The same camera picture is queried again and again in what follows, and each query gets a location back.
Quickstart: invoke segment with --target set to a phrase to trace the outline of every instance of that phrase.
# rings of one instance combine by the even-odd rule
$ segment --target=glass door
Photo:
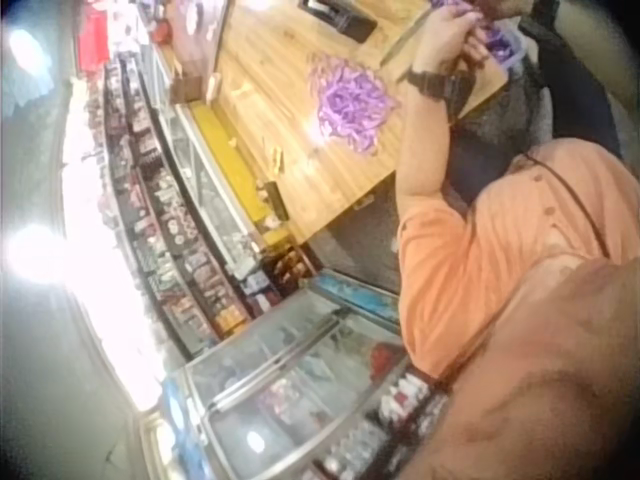
[[[352,314],[286,374],[210,415],[205,426],[231,477],[277,475],[296,461],[296,451],[328,435],[377,388],[374,358],[381,350],[388,369],[404,357],[399,337]]]
[[[187,366],[202,407],[254,375],[272,359],[307,337],[338,306],[300,290],[270,310],[251,328],[231,337]]]

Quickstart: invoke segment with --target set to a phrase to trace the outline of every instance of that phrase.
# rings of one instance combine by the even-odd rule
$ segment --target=black strap
[[[562,176],[558,172],[556,172],[553,168],[551,168],[546,163],[542,163],[541,161],[533,158],[528,153],[525,153],[524,156],[527,159],[531,160],[536,165],[539,165],[542,168],[546,169],[549,173],[551,173],[560,182],[560,184],[562,186],[564,186],[564,188],[567,189],[567,192],[569,192],[569,195],[571,196],[571,198],[573,198],[573,200],[576,202],[576,204],[578,205],[580,210],[582,210],[582,213],[584,214],[584,216],[587,217],[587,221],[589,222],[589,225],[591,226],[591,229],[593,230],[593,234],[596,237],[596,242],[598,242],[598,246],[600,247],[600,250],[602,251],[602,254],[604,255],[605,258],[608,258],[609,260],[611,260],[611,253],[609,252],[609,248],[607,247],[607,242],[605,242],[604,236],[602,235],[602,232],[600,231],[600,229],[596,225],[596,222],[593,220],[593,217],[591,216],[591,214],[587,210],[587,207],[585,207],[584,203],[582,203],[582,200],[580,200],[580,197],[578,196],[576,191],[573,189],[573,187],[571,185],[569,185],[569,183],[564,178],[562,178]]]

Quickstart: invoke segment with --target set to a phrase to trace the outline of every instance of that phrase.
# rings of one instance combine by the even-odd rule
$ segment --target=man's hand
[[[531,13],[533,0],[472,0],[492,20],[521,17]]]
[[[482,14],[466,4],[433,12],[425,23],[413,70],[450,73],[461,55],[473,63],[482,63],[489,56],[484,46],[486,36],[479,28],[482,20]]]

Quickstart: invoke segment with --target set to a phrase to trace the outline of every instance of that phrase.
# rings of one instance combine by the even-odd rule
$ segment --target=purple object in hand
[[[459,5],[461,3],[467,3],[463,0],[431,0],[431,5],[433,8],[440,8],[445,5]],[[502,31],[496,27],[495,25],[489,25],[483,28],[485,33],[487,34],[487,50],[491,52],[493,58],[495,58],[499,63],[504,63],[508,59],[510,59],[515,52],[513,47],[509,43],[509,40],[504,36]]]

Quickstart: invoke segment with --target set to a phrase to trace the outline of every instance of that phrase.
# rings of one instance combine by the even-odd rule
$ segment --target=knife
[[[413,21],[413,23],[400,35],[400,37],[389,47],[387,53],[384,54],[382,60],[380,60],[380,68],[384,67],[387,63],[389,63],[393,57],[395,57],[402,47],[409,41],[411,37],[413,37],[420,27],[424,25],[424,22],[427,21],[431,12],[433,12],[433,8],[429,6],[424,12],[422,12],[418,17]]]

